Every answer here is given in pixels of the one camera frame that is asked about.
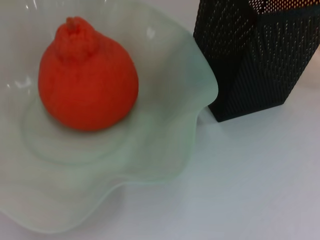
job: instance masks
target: white table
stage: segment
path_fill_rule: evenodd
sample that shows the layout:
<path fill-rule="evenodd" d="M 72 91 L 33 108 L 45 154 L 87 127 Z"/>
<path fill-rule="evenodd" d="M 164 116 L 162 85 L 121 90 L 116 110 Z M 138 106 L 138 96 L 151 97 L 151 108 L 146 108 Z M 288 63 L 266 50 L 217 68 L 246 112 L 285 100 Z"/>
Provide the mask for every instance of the white table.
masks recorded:
<path fill-rule="evenodd" d="M 145 0 L 193 30 L 197 0 Z M 80 227 L 30 232 L 0 215 L 1 240 L 319 240 L 320 52 L 283 106 L 217 123 L 204 110 L 174 182 L 119 188 Z"/>

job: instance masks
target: black perforated container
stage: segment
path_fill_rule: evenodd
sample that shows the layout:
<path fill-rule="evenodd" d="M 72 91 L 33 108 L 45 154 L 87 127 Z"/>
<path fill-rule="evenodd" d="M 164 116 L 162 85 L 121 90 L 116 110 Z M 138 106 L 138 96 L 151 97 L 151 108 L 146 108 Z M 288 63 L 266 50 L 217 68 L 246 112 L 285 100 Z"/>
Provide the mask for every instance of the black perforated container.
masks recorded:
<path fill-rule="evenodd" d="M 218 82 L 218 122 L 286 101 L 320 44 L 319 2 L 200 0 L 194 38 Z"/>

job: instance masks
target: glass bowl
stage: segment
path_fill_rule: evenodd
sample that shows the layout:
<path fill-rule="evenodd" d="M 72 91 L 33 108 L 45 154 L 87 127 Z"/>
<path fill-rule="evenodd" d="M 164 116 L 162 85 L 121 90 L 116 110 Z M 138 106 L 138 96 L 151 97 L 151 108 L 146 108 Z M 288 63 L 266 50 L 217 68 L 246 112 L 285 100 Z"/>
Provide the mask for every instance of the glass bowl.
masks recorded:
<path fill-rule="evenodd" d="M 121 43 L 139 75 L 122 122 L 79 133 L 46 114 L 38 96 L 42 53 L 66 17 L 80 16 Z M 201 109 L 218 95 L 192 35 L 143 3 L 2 0 L 0 210 L 22 226 L 60 233 L 84 221 L 115 188 L 159 183 L 188 163 Z"/>

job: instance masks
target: container opening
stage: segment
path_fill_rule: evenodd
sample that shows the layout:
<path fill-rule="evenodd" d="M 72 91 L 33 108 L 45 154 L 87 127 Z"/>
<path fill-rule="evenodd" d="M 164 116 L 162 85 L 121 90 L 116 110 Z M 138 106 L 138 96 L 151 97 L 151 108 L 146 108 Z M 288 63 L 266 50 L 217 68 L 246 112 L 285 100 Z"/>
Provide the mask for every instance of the container opening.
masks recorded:
<path fill-rule="evenodd" d="M 258 15 L 318 5 L 320 0 L 248 0 Z"/>

